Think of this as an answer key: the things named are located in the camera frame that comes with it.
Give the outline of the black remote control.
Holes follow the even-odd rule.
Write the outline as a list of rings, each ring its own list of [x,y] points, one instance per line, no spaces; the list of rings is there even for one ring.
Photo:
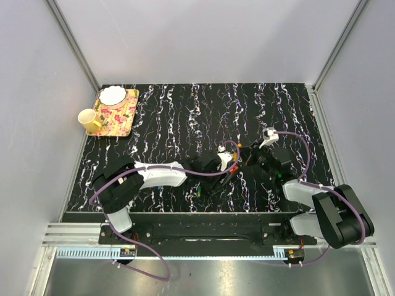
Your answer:
[[[214,182],[214,185],[212,186],[212,192],[220,192],[222,191],[232,180],[234,180],[239,173],[241,167],[239,165],[238,169],[236,172],[233,174],[230,173],[230,171],[222,176],[219,176],[216,181]]]

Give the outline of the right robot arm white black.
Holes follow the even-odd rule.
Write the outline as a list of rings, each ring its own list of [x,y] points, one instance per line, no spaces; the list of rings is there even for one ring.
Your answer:
[[[313,210],[292,217],[281,228],[281,238],[287,244],[310,236],[340,249],[373,236],[374,224],[349,185],[328,187],[298,180],[291,169],[290,154],[284,148],[242,147],[240,153],[243,164],[258,165],[271,177],[278,195]]]

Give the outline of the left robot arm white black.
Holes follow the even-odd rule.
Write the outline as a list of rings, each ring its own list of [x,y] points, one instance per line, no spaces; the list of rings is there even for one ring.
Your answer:
[[[93,179],[93,189],[97,192],[111,180],[97,195],[99,206],[106,219],[114,227],[112,237],[121,244],[129,243],[134,235],[127,205],[139,193],[149,187],[179,187],[196,178],[214,185],[225,176],[223,173],[233,164],[229,152],[209,153],[204,156],[187,157],[169,163],[142,163],[129,157],[118,159],[103,169]]]

